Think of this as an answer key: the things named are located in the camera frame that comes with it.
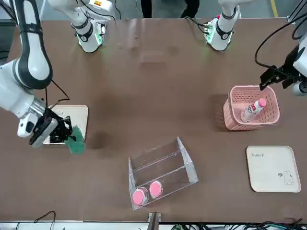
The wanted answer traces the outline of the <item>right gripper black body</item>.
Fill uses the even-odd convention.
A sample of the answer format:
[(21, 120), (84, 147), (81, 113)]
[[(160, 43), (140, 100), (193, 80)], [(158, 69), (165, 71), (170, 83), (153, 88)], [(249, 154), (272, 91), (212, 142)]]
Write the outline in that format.
[(56, 138), (65, 138), (67, 136), (67, 128), (65, 125), (65, 120), (63, 118), (56, 118), (57, 126), (56, 128), (51, 132), (52, 137)]

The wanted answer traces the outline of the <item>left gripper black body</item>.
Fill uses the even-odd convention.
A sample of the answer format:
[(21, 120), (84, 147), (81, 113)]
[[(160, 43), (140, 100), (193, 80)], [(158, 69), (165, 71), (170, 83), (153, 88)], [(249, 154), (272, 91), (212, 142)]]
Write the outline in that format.
[(299, 81), (300, 76), (298, 71), (293, 67), (294, 61), (296, 60), (299, 50), (299, 45), (297, 45), (287, 56), (283, 64), (283, 80), (292, 79), (294, 81)]

